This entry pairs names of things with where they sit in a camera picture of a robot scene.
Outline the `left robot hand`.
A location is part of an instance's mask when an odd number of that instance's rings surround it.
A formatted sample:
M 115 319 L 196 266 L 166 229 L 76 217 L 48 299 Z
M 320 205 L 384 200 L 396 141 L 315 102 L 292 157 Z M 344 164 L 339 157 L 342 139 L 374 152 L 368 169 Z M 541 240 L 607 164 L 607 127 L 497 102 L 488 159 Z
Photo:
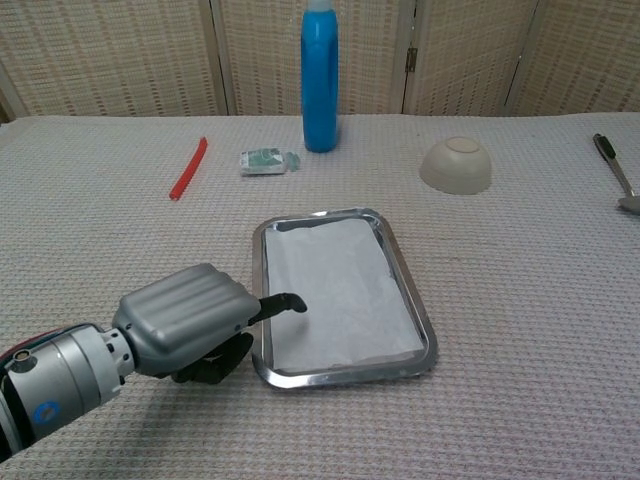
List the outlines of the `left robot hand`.
M 210 263 L 123 296 L 112 326 L 126 338 L 138 374 L 215 385 L 251 351 L 248 328 L 284 311 L 307 311 L 295 293 L 258 298 Z

